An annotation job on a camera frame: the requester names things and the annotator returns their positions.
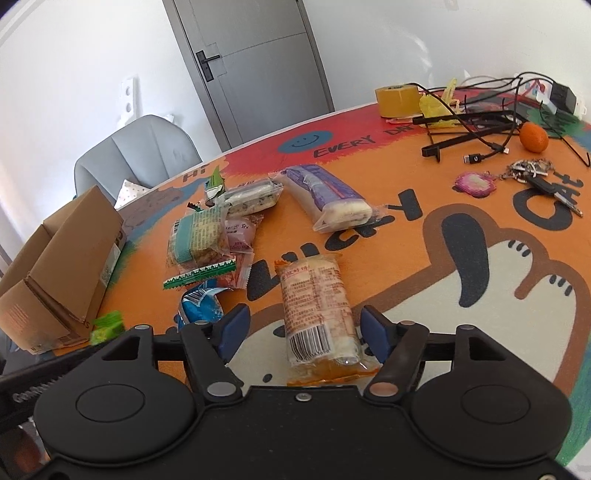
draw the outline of table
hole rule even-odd
[[[591,127],[577,122],[567,130],[584,156]],[[502,173],[509,163],[535,158],[517,137],[508,155],[474,166],[462,158],[486,151],[477,141],[443,150],[441,163],[421,156],[428,143],[424,128],[388,124],[369,105],[278,132],[165,182],[121,210],[129,243],[100,314],[120,310],[127,327],[149,323],[155,333],[173,325],[182,292],[162,289],[168,236],[187,202],[203,198],[205,179],[217,166],[233,187],[318,163],[370,204],[386,205],[388,214],[374,226],[321,235],[288,193],[264,212],[247,291],[219,295],[225,311],[246,302],[252,312],[249,338],[230,363],[238,377],[247,385],[282,385],[289,376],[274,261],[338,252],[357,319],[369,303],[393,321],[412,319],[433,332],[473,323],[554,381],[573,406],[559,456],[567,464],[591,435],[589,170],[564,143],[550,142],[544,155],[556,171],[549,181],[587,214],[578,218],[513,180],[498,181],[483,199],[453,189],[464,171]],[[184,379],[179,365],[161,369]],[[429,365],[424,379],[447,369]]]

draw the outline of door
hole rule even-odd
[[[228,147],[333,110],[298,0],[174,0],[174,6],[185,36],[171,18],[177,41],[181,50],[188,41],[187,67],[199,69],[193,82],[202,103],[213,104],[205,111],[217,117],[210,122],[219,121]]]

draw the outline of cardboard flap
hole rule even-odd
[[[0,297],[29,274],[50,240],[43,225],[35,230],[0,280]]]
[[[23,281],[0,297],[0,327],[20,348],[31,352],[51,349],[70,334]]]
[[[54,236],[66,219],[72,214],[72,212],[76,209],[78,204],[92,191],[93,189],[87,190],[82,195],[76,197],[71,202],[66,203],[62,208],[60,208],[57,212],[52,213],[49,217],[43,220],[43,226],[45,230],[51,235]]]
[[[44,292],[84,321],[123,220],[98,187],[77,199],[75,208],[31,269]]]

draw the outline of snack package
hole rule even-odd
[[[298,201],[320,233],[363,225],[374,215],[365,199],[318,165],[289,167],[275,175]]]
[[[231,288],[232,290],[245,289],[251,276],[255,255],[251,252],[233,253],[232,255],[236,258],[236,270],[210,278],[199,286],[202,288]]]
[[[262,221],[262,214],[226,220],[226,234],[230,252],[251,252],[256,229]]]
[[[343,383],[370,376],[336,255],[277,261],[285,308],[287,356],[297,376],[288,385]]]
[[[125,331],[121,312],[110,312],[95,320],[95,328],[90,333],[90,344],[98,345],[116,338]]]
[[[189,323],[214,323],[223,317],[222,306],[216,298],[227,288],[191,288],[181,298],[178,314],[174,317],[177,330]]]
[[[205,182],[205,205],[213,207],[215,205],[215,197],[221,195],[226,191],[224,179],[220,174],[220,167],[216,167]]]
[[[201,208],[201,207],[200,207],[199,205],[197,205],[196,203],[192,203],[192,202],[189,202],[189,203],[187,204],[187,209],[188,209],[188,210],[195,210],[196,212],[202,212],[202,211],[204,211],[204,209],[203,209],[203,208]]]
[[[228,218],[244,217],[274,206],[282,191],[282,185],[271,179],[255,180],[227,190],[215,202],[228,205]]]
[[[175,222],[168,240],[165,289],[236,270],[226,234],[227,214],[228,207],[218,205]]]

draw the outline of packing tape roll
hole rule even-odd
[[[421,94],[416,85],[395,85],[376,89],[379,114],[384,118],[403,118],[419,115]]]

